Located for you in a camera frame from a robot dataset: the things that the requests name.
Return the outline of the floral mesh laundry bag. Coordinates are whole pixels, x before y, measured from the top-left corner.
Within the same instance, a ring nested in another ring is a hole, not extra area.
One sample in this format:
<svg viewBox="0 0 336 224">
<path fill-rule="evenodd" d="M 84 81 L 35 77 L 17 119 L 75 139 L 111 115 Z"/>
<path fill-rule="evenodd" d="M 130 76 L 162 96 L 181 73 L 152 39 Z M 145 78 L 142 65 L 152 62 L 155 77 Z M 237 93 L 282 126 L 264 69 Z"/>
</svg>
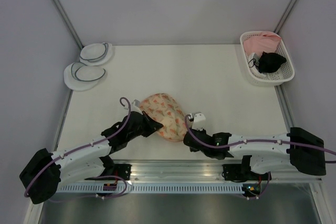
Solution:
<svg viewBox="0 0 336 224">
<path fill-rule="evenodd" d="M 181 142 L 187 132 L 185 114 L 177 101 L 167 93 L 153 94 L 142 102 L 140 109 L 163 125 L 157 134 L 170 142 Z"/>
</svg>

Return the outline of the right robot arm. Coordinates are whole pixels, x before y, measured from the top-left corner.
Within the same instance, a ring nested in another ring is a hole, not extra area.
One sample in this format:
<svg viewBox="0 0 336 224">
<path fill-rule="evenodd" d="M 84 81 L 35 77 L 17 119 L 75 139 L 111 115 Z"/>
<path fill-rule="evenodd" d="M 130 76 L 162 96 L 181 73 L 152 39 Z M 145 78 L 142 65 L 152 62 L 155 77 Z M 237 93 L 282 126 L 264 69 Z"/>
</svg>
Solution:
<svg viewBox="0 0 336 224">
<path fill-rule="evenodd" d="M 183 143 L 191 152 L 202 152 L 209 158 L 240 160 L 239 172 L 245 179 L 293 167 L 311 176 L 327 173 L 324 141 L 300 127 L 264 138 L 224 132 L 208 135 L 205 130 L 189 129 Z"/>
</svg>

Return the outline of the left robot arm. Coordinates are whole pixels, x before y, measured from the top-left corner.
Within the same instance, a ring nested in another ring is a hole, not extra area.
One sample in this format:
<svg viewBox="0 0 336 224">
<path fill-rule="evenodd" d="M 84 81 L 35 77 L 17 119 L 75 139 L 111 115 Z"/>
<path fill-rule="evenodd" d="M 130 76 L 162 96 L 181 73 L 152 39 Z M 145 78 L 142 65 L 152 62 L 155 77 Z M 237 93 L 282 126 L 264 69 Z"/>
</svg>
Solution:
<svg viewBox="0 0 336 224">
<path fill-rule="evenodd" d="M 161 128 L 163 124 L 145 112 L 132 111 L 88 144 L 55 152 L 40 149 L 19 175 L 25 187 L 24 196 L 39 204 L 62 187 L 80 180 L 123 180 L 125 176 L 117 171 L 110 155 L 131 140 L 148 137 Z"/>
</svg>

